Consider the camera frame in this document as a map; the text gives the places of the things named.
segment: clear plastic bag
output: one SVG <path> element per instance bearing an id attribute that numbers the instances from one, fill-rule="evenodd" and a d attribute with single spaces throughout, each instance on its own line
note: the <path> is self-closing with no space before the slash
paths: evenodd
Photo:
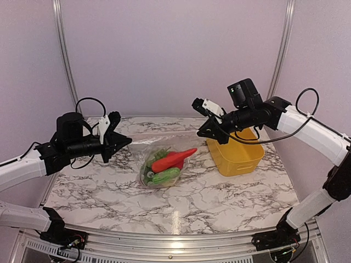
<path id="1" fill-rule="evenodd" d="M 203 143 L 203 138 L 198 137 L 196 131 L 137 134 L 130 137 L 133 142 L 128 145 L 128 148 L 139 169 L 136 180 L 143 187 L 150 189 L 173 186 L 188 167 L 192 156 L 184 160 L 181 169 L 169 168 L 156 174 L 151 170 L 154 161 L 166 157 L 170 152 L 182 152 L 191 148 L 199 148 Z"/>

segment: marble table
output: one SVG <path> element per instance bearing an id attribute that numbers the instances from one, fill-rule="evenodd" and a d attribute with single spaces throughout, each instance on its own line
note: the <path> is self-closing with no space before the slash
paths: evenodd
<path id="1" fill-rule="evenodd" d="M 131 117 L 124 118 L 116 131 L 124 135 L 195 131 L 204 121 Z M 261 138 L 268 139 L 264 130 Z M 67 224 L 134 233 L 226 233 L 275 226 L 298 199 L 274 146 L 263 147 L 265 156 L 253 173 L 224 177 L 203 140 L 177 184 L 158 190 L 142 188 L 135 181 L 138 168 L 125 147 L 108 164 L 96 157 L 84 169 L 63 169 L 46 206 Z M 87 160 L 79 158 L 75 165 Z"/>

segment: white wall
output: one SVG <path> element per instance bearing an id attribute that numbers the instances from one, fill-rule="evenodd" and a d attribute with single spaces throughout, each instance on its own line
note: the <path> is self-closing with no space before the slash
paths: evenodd
<path id="1" fill-rule="evenodd" d="M 77 92 L 122 115 L 198 116 L 208 97 L 251 77 L 266 97 L 287 1 L 62 1 Z M 100 116 L 94 102 L 83 112 Z"/>
<path id="2" fill-rule="evenodd" d="M 0 162 L 48 141 L 56 118 L 73 110 L 51 1 L 0 1 L 0 94 Z M 0 200 L 38 207 L 48 179 L 0 192 Z M 8 262 L 17 234 L 0 227 L 0 262 Z"/>
<path id="3" fill-rule="evenodd" d="M 351 2 L 296 3 L 293 30 L 278 86 L 278 96 L 293 103 L 299 92 L 314 87 L 320 93 L 316 117 L 351 135 Z M 312 111 L 310 94 L 301 108 Z M 300 199 L 321 187 L 330 162 L 296 139 L 277 142 L 284 165 Z M 332 263 L 351 262 L 351 199 L 336 203 L 319 219 Z"/>

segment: yellow basket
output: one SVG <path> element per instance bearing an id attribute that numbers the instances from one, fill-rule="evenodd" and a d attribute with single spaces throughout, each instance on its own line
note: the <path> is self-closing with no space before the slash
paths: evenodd
<path id="1" fill-rule="evenodd" d="M 237 134 L 244 139 L 255 138 L 250 129 L 244 129 Z M 261 145 L 245 145 L 231 138 L 227 144 L 219 144 L 217 140 L 207 139 L 207 146 L 219 172 L 224 176 L 251 173 L 264 156 Z"/>

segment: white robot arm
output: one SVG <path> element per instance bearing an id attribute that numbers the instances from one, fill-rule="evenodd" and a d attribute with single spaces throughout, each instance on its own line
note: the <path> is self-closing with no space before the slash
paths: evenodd
<path id="1" fill-rule="evenodd" d="M 229 138 L 232 138 L 248 145 L 274 142 L 294 136 L 322 153 L 334 165 L 321 189 L 288 210 L 278 222 L 275 231 L 255 234 L 252 240 L 257 250 L 293 244 L 295 239 L 301 240 L 297 232 L 299 227 L 312 217 L 322 214 L 335 201 L 344 200 L 351 195 L 351 139 L 324 125 L 313 115 L 299 111 L 282 98 L 272 97 L 263 102 L 251 79 L 229 86 L 228 91 L 237 108 L 230 113 L 225 113 L 213 102 L 210 103 L 211 109 L 207 109 L 204 104 L 208 104 L 208 99 L 194 100 L 193 108 L 209 117 L 197 132 L 198 136 L 215 139 L 220 144 L 226 144 Z M 215 114 L 212 109 L 216 112 L 222 109 L 223 114 Z M 248 142 L 230 134 L 248 127 L 262 128 L 264 125 L 288 135 L 266 142 Z"/>
<path id="2" fill-rule="evenodd" d="M 132 142 L 132 139 L 114 132 L 120 119 L 118 112 L 103 116 L 96 124 L 98 135 L 93 135 L 93 128 L 80 113 L 64 114 L 57 119 L 56 133 L 50 142 L 39 144 L 34 149 L 31 149 L 32 145 L 24 155 L 0 163 L 0 191 L 57 173 L 76 157 L 100 154 L 107 163 L 113 154 Z M 90 134 L 83 136 L 83 127 Z M 0 226 L 31 228 L 41 232 L 41 239 L 58 244 L 69 241 L 76 234 L 86 236 L 81 231 L 66 229 L 64 221 L 52 208 L 27 208 L 2 201 Z"/>

